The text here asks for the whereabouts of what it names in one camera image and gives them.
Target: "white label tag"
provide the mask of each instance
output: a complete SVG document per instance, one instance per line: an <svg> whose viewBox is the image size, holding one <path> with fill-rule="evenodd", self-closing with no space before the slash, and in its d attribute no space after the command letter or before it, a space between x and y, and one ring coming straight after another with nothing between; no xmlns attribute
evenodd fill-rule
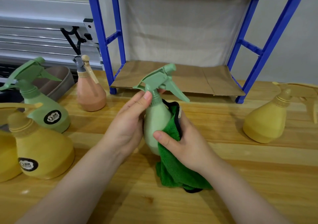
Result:
<svg viewBox="0 0 318 224"><path fill-rule="evenodd" d="M179 108L179 113L178 113L178 119L180 119L181 118L181 106L179 106L180 108Z"/></svg>

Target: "wooden tabletop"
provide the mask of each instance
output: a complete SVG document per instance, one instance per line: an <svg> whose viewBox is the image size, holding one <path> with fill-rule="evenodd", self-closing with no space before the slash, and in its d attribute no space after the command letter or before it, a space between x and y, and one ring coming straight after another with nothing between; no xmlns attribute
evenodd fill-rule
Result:
<svg viewBox="0 0 318 224"><path fill-rule="evenodd" d="M102 110L81 110L76 86L59 101L71 117L64 134L74 141L74 164L101 139L135 93L119 90L110 95L105 73L96 75L107 91ZM256 143L242 132L244 117L278 92L269 82L256 82L242 105L231 97L196 94L187 94L191 102L180 101L180 105L216 153L292 222L318 223L318 125L310 122L305 107L293 99L283 136L270 144ZM177 100L171 94L163 98ZM115 174L89 223L234 223L215 191L188 194L181 188L161 186L155 171L158 161L142 140ZM0 183L0 223L16 221L62 177L39 180L21 174Z"/></svg>

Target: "black label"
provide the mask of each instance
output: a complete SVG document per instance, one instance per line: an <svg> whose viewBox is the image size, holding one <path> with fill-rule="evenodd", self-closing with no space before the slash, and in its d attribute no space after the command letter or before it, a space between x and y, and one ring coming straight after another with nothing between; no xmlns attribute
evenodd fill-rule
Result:
<svg viewBox="0 0 318 224"><path fill-rule="evenodd" d="M39 164L36 160L28 158L18 158L21 168L25 171L34 171L38 168Z"/></svg>
<svg viewBox="0 0 318 224"><path fill-rule="evenodd" d="M53 125L57 123L61 119L61 117L62 114L59 110L52 110L44 117L44 122L47 125Z"/></svg>

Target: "blue shelf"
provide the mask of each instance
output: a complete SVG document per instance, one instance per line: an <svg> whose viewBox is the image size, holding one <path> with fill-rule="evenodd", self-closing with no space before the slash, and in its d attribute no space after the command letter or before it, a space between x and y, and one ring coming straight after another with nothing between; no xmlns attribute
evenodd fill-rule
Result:
<svg viewBox="0 0 318 224"><path fill-rule="evenodd" d="M241 87L235 78L234 81L237 83L237 85L244 91L244 93L247 95L250 91L252 85L256 81L256 78L260 74L261 70L263 69L266 61L268 60L270 54L272 53L274 47L276 46L279 38L281 37L282 33L284 32L286 26L288 25L290 19L292 18L293 14L295 13L299 3L301 0L288 0L286 6L284 7L282 13L280 14L280 17L278 18L276 25L274 26L272 33L270 34L265 46L263 49L255 46L254 44L246 41L244 39L246 32L248 30L248 27L251 23L253 14L255 12L255 9L257 7L257 4L259 0L251 0L248 10L245 14L241 29L239 31L238 37L235 41L234 47L232 49L232 53L230 54L227 66L229 70L231 71L233 64L235 62L235 59L237 57L237 54L239 52L239 49L241 46L246 47L247 49L251 50L252 52L256 53L259 57L253 66L252 71L250 72L247 80L245 81L245 84L243 87ZM114 17L115 17L115 25L116 25L116 32L113 33L111 36L106 37L105 36L105 29L102 21L101 16L101 9L99 5L98 0L89 0L92 15L94 19L94 24L96 28L97 38L100 46L100 52L103 59L103 65L105 67L105 72L107 76L107 81L109 86L113 83L115 78L117 77L118 73L121 71L123 66L126 63L126 57L125 57L125 48L124 48L124 39L122 34L122 27L121 27L121 17L120 17L120 10L119 10L119 2L118 0L112 0L113 3L113 11L114 11ZM110 44L114 39L118 39L118 45L119 45L119 53L121 58L121 66L117 73L113 75L113 69L111 66L110 58L109 58L109 52L108 52L108 44ZM116 94L115 88L110 88L111 94ZM245 96L238 96L236 98L236 103L242 104L244 102Z"/></svg>

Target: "green spray head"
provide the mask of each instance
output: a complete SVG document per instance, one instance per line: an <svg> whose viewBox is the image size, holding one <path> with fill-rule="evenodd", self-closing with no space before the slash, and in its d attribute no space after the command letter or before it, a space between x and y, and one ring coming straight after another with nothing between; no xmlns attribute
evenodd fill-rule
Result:
<svg viewBox="0 0 318 224"><path fill-rule="evenodd" d="M140 89L143 91L150 91L152 93L152 105L161 102L160 95L157 89L169 90L179 99L190 102L190 100L182 93L182 91L173 82L171 73L176 71L176 66L174 64L167 64L144 77L140 83L134 86L134 89Z"/></svg>
<svg viewBox="0 0 318 224"><path fill-rule="evenodd" d="M36 88L31 83L36 78L48 78L55 81L61 81L57 77L54 77L45 71L44 67L41 66L44 62L44 58L37 57L18 67L10 75L7 82L0 87L0 90L19 88L21 92L31 91Z"/></svg>

